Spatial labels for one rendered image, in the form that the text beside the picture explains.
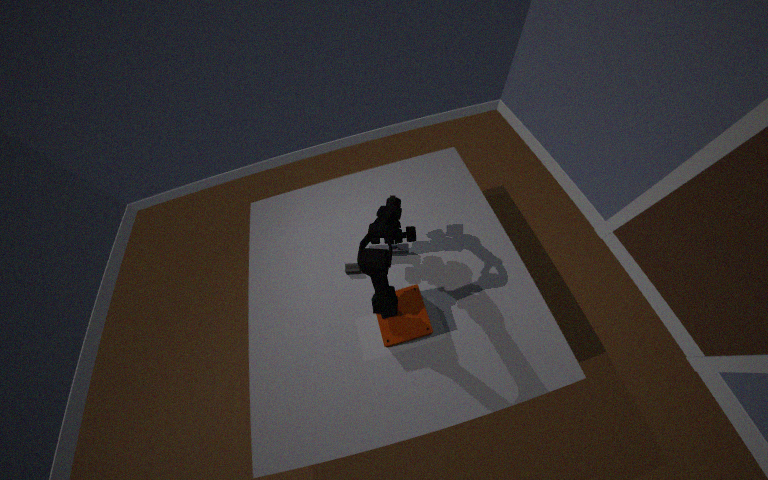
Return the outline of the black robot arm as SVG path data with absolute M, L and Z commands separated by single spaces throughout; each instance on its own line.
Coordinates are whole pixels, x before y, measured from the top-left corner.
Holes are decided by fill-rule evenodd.
M 361 271 L 371 277 L 375 290 L 371 299 L 373 313 L 381 314 L 382 319 L 398 315 L 398 296 L 395 287 L 389 286 L 387 278 L 393 251 L 388 233 L 396 233 L 399 227 L 401 228 L 401 213 L 401 200 L 390 196 L 386 206 L 380 206 L 378 209 L 377 219 L 369 225 L 368 233 L 359 245 L 357 263 Z M 372 238 L 386 238 L 389 250 L 365 248 Z

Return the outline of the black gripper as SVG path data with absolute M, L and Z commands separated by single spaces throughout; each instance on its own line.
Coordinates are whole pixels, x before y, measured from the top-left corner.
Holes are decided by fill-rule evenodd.
M 406 227 L 406 232 L 402 232 L 402 229 L 399 229 L 396 233 L 390 234 L 388 233 L 388 239 L 391 244 L 398 244 L 402 243 L 403 239 L 407 236 L 407 242 L 415 242 L 416 241 L 416 228 L 414 226 Z M 379 244 L 380 238 L 372 238 L 371 244 Z

